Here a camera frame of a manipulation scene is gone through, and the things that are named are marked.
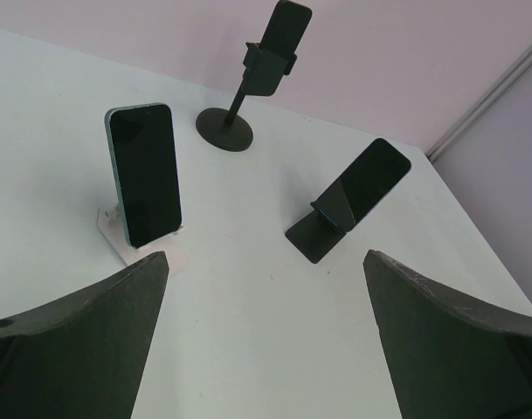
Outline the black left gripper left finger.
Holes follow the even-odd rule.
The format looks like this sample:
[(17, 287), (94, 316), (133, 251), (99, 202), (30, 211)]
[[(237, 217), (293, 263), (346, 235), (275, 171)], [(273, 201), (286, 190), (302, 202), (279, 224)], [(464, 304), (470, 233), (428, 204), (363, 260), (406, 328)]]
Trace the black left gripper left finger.
[(154, 252), (0, 319), (0, 418), (129, 418), (169, 276)]

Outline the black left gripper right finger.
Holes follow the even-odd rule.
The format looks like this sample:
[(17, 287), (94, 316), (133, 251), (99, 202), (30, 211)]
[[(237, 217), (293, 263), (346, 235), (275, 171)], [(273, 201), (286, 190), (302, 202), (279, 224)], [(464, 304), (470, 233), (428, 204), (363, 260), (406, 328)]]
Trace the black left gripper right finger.
[(402, 417), (532, 418), (532, 317), (381, 251), (363, 269)]

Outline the white phone stand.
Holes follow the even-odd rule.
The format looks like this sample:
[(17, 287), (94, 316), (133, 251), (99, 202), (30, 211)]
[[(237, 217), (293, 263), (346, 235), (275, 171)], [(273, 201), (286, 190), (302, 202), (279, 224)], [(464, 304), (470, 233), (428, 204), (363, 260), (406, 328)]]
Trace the white phone stand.
[(185, 252), (176, 242), (177, 235), (184, 231), (183, 226), (178, 232), (160, 237), (139, 249), (127, 243), (118, 205), (113, 206), (111, 209), (99, 209), (97, 227), (126, 266), (130, 266), (156, 251), (163, 251), (165, 253), (170, 274), (182, 271), (189, 264)]

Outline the black folding phone stand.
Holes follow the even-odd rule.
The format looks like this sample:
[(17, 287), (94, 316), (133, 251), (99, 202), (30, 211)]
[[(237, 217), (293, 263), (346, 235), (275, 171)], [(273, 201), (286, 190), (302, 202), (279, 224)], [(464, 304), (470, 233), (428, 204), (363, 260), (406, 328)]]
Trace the black folding phone stand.
[(318, 264), (351, 231), (356, 220), (340, 179), (316, 201), (313, 211), (285, 232), (285, 237), (313, 264)]

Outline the blue-edged smartphone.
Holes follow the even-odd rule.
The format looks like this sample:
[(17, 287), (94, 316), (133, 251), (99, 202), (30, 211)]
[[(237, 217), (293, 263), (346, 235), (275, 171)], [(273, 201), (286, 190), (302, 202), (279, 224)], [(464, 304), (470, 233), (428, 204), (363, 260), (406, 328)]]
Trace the blue-edged smartphone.
[(411, 170), (410, 160), (388, 141), (372, 141), (313, 203), (339, 231), (349, 232)]

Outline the teal-edged smartphone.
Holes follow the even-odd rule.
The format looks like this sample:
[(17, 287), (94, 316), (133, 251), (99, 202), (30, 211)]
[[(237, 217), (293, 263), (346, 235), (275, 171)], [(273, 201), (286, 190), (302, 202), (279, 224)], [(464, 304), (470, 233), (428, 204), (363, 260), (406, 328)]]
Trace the teal-edged smartphone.
[(183, 216), (169, 106), (112, 108), (104, 123), (128, 245), (139, 249), (178, 231)]

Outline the black smartphone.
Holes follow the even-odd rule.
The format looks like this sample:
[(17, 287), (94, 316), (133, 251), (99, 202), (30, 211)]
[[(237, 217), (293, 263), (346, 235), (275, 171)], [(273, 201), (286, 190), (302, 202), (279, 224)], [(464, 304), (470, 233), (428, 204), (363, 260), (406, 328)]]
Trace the black smartphone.
[(278, 1), (259, 43), (260, 47), (282, 58), (291, 58), (312, 16), (313, 11), (305, 5)]

